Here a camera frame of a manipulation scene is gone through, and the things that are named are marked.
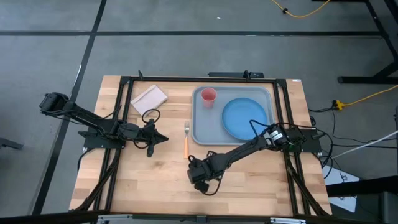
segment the concrete floor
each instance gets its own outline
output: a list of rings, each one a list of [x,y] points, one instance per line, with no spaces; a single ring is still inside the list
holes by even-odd
[[[280,0],[295,14],[320,2]],[[384,3],[372,1],[397,43],[397,26]],[[100,0],[1,1],[0,30],[91,30]],[[108,0],[99,30],[377,30],[364,4],[332,2],[308,19],[283,15],[271,0]],[[59,121],[39,114],[43,94],[69,94],[87,37],[0,37],[0,136],[24,143],[22,151],[0,150],[0,217],[27,215],[49,159]],[[392,57],[380,38],[354,37],[97,37],[77,103],[94,110],[103,75],[180,75],[208,72],[264,72],[270,78],[302,79],[310,108],[333,99],[357,100],[389,85],[340,85],[341,75],[373,75]],[[396,91],[336,113],[336,135],[360,140],[395,130]],[[314,114],[317,126],[331,133],[330,113]],[[76,178],[83,138],[70,124],[44,213],[66,212]],[[335,143],[351,144],[335,140]],[[328,141],[322,140],[324,149]],[[393,142],[385,143],[394,146]],[[348,148],[336,148],[335,154]],[[396,151],[363,149],[338,159],[345,172],[368,179],[397,174]],[[350,214],[334,212],[350,217]],[[359,211],[359,217],[374,217]]]

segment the wooden table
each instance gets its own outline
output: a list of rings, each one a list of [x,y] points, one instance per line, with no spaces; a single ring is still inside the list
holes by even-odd
[[[105,76],[99,91],[95,113],[105,116],[113,111],[120,76]],[[188,160],[183,158],[185,133],[184,121],[191,119],[192,92],[203,85],[263,86],[275,103],[272,84],[258,83],[199,83],[199,82],[141,82],[135,81],[132,99],[151,85],[157,85],[169,99],[159,107],[162,113],[156,128],[170,138],[155,146],[151,158],[146,150],[127,142],[122,150],[111,212],[114,213],[163,213],[206,215],[256,215],[291,216],[287,175],[281,152],[268,150],[257,152],[236,163],[224,175],[219,192],[214,196],[202,195],[193,188],[187,177]],[[300,80],[287,80],[289,98],[295,124],[310,126],[307,102]],[[122,102],[125,102],[126,89]],[[287,114],[283,92],[279,92],[284,120]],[[130,105],[128,122],[143,126],[140,114]],[[201,146],[191,136],[189,152],[199,159],[208,150],[226,152],[234,146]],[[88,196],[98,182],[104,150],[96,149],[87,154],[80,166],[70,208],[76,208]],[[324,210],[331,213],[320,163],[312,154],[301,154],[306,185]],[[104,188],[100,208],[104,208]],[[303,213],[301,194],[296,186],[300,213]]]

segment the pink cup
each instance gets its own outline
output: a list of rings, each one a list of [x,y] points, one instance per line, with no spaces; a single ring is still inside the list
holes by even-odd
[[[203,99],[203,106],[205,108],[212,108],[216,97],[217,92],[213,88],[205,88],[201,92],[201,98]]]

